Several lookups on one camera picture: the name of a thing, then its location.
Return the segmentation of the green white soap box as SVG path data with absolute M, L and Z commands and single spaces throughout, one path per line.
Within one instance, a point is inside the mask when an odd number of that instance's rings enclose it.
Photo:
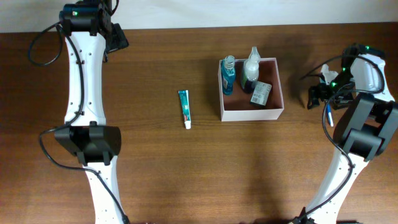
M 271 90 L 271 84 L 257 82 L 250 99 L 250 104 L 265 108 Z

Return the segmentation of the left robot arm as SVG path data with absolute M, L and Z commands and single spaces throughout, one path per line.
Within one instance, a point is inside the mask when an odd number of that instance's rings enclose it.
M 65 127 L 55 139 L 80 163 L 95 208 L 95 223 L 129 223 L 121 206 L 116 164 L 121 132 L 106 124 L 102 64 L 112 41 L 111 1 L 78 1 L 60 11 L 69 59 L 69 96 Z

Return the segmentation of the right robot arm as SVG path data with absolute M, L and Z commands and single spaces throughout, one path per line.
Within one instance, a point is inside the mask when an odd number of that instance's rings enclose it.
M 387 148 L 397 131 L 397 102 L 384 74 L 385 53 L 368 45 L 352 44 L 338 56 L 341 71 L 318 65 L 320 82 L 308 89 L 307 108 L 324 102 L 322 125 L 331 124 L 332 110 L 345 113 L 326 137 L 333 158 L 316 196 L 292 223 L 336 223 L 340 208 L 360 172 Z

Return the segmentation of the blue white toothbrush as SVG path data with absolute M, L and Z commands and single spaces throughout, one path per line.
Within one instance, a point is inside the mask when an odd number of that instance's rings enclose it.
M 326 117 L 328 120 L 328 124 L 333 127 L 334 126 L 334 122 L 333 122 L 333 115 L 332 115 L 332 111 L 331 111 L 331 106 L 327 105 L 326 106 Z

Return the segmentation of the teal mouthwash bottle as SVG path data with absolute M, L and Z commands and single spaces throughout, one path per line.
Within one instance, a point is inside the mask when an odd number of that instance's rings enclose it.
M 224 95 L 231 95 L 233 93 L 233 83 L 235 79 L 235 58 L 229 55 L 221 62 L 221 81 Z

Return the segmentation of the clear foam pump bottle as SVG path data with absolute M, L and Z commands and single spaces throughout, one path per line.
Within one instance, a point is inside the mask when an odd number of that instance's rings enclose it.
M 259 78 L 259 62 L 261 56 L 257 47 L 252 47 L 249 57 L 243 63 L 241 87 L 243 92 L 252 93 Z

